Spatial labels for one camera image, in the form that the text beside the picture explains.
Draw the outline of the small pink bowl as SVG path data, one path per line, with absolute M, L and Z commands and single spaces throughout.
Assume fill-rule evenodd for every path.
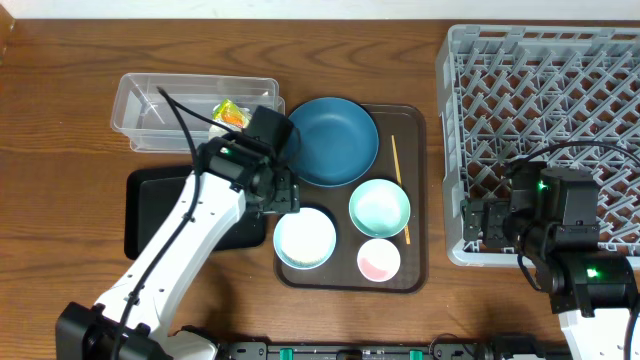
M 358 250 L 357 266 L 369 281 L 386 282 L 399 271 L 401 255 L 397 247 L 386 239 L 370 239 Z

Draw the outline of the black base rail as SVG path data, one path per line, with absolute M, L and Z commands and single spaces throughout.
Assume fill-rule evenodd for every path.
M 566 347 L 546 347 L 525 335 L 497 336 L 474 344 L 455 337 L 440 337 L 427 345 L 389 344 L 222 344 L 220 360 L 473 360 L 473 359 L 570 359 Z

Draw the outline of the clear plastic bin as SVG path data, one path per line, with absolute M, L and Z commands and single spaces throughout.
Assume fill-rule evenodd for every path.
M 129 138 L 135 152 L 179 154 L 189 151 L 180 124 L 159 94 L 159 88 L 191 111 L 182 112 L 181 116 L 195 145 L 224 133 L 209 122 L 215 109 L 225 100 L 250 114 L 258 106 L 285 112 L 279 84 L 272 78 L 128 73 L 119 83 L 111 127 Z

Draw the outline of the white rice pile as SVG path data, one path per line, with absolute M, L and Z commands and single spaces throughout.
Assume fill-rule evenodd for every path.
M 282 229 L 281 250 L 291 263 L 309 267 L 325 257 L 327 243 L 322 236 L 309 235 L 302 224 L 288 222 Z

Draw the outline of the light blue bowl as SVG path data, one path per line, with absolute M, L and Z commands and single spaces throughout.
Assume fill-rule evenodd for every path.
M 333 254 L 337 232 L 328 215 L 311 208 L 284 215 L 276 224 L 273 245 L 278 258 L 297 270 L 324 264 Z

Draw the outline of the grey dishwasher rack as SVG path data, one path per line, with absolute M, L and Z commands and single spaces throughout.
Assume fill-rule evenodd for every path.
M 639 261 L 639 32 L 455 25 L 436 59 L 446 248 L 458 266 L 512 267 L 512 249 L 463 239 L 461 202 L 503 198 L 505 165 L 535 154 L 590 171 L 600 246 Z

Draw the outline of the wooden chopstick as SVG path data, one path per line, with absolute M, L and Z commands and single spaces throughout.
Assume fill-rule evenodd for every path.
M 403 182 L 402 182 L 402 174 L 401 174 L 401 169 L 400 169 L 399 156 L 398 156 L 397 142 L 396 142 L 396 137 L 395 137 L 394 134 L 391 135 L 391 144 L 392 144 L 392 152 L 393 152 L 393 160 L 394 160 L 394 169 L 395 169 L 396 180 L 397 180 L 398 186 L 401 187 L 403 189 L 403 191 L 404 191 Z M 404 226 L 404 236 L 405 236 L 406 245 L 411 245 L 411 232 L 410 232 L 410 229 L 409 229 L 408 222 Z

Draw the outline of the mint green bowl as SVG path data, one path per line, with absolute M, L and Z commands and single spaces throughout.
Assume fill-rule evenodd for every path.
M 354 226 L 372 238 L 390 238 L 404 230 L 411 216 L 411 202 L 405 191 L 386 179 L 360 184 L 348 204 Z

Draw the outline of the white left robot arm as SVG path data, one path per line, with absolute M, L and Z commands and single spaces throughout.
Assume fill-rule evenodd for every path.
M 71 302 L 55 327 L 59 359 L 214 359 L 202 332 L 170 327 L 214 248 L 244 214 L 296 213 L 299 186 L 282 153 L 298 129 L 258 107 L 248 128 L 189 145 L 193 170 L 170 214 L 92 307 Z

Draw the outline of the brown plastic tray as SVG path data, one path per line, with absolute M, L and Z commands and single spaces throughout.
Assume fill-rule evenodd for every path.
M 274 258 L 277 278 L 293 288 L 372 291 L 409 294 L 420 290 L 428 279 L 428 215 L 426 193 L 426 125 L 418 109 L 409 105 L 366 104 L 379 133 L 379 150 L 369 171 L 355 182 L 341 187 L 319 187 L 300 182 L 301 205 L 323 211 L 333 221 L 337 243 L 331 257 L 321 266 L 297 270 Z M 369 237 L 352 223 L 348 203 L 353 191 L 370 179 L 396 179 L 391 135 L 396 137 L 402 182 L 411 202 L 408 222 L 411 245 L 406 245 L 404 233 L 391 237 L 399 250 L 401 265 L 398 273 L 386 282 L 367 280 L 357 266 L 357 253 Z

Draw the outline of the black plastic tray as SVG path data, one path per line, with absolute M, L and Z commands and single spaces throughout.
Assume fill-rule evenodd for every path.
M 127 178 L 124 253 L 136 260 L 173 209 L 184 188 L 190 165 L 133 171 Z M 220 240 L 214 252 L 260 246 L 266 219 L 245 213 Z

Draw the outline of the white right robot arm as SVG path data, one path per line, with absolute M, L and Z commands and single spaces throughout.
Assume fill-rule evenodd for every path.
M 598 246 L 591 173 L 521 162 L 509 179 L 508 198 L 462 202 L 464 239 L 515 250 L 531 287 L 548 295 L 573 358 L 638 357 L 638 287 L 627 258 Z

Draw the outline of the dark blue plate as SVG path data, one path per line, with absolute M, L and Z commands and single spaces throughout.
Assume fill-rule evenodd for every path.
M 302 180 L 339 187 L 364 175 L 375 162 L 379 135 L 363 106 L 336 97 L 317 98 L 289 116 L 295 126 L 286 148 L 290 168 Z

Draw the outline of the yellow green snack wrapper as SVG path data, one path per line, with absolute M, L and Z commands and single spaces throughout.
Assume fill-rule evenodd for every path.
M 212 112 L 212 120 L 237 129 L 246 128 L 252 119 L 248 108 L 241 108 L 230 99 L 223 100 Z

